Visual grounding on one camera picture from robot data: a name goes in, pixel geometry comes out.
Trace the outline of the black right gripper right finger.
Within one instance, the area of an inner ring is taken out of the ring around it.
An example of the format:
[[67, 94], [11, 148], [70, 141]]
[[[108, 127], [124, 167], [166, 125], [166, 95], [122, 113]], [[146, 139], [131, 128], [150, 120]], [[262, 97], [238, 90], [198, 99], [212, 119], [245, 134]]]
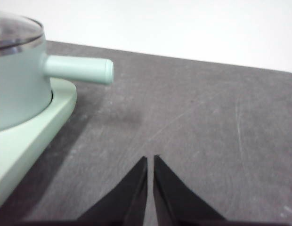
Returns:
[[191, 191], [159, 155], [154, 156], [153, 193], [159, 223], [226, 222], [226, 218]]

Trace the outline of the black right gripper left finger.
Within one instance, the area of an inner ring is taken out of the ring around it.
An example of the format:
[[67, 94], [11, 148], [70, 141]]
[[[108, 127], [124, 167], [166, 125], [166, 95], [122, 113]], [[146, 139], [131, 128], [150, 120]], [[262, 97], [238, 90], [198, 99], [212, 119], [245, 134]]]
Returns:
[[125, 177], [78, 217], [93, 223], [143, 223], [147, 201], [147, 158], [141, 157]]

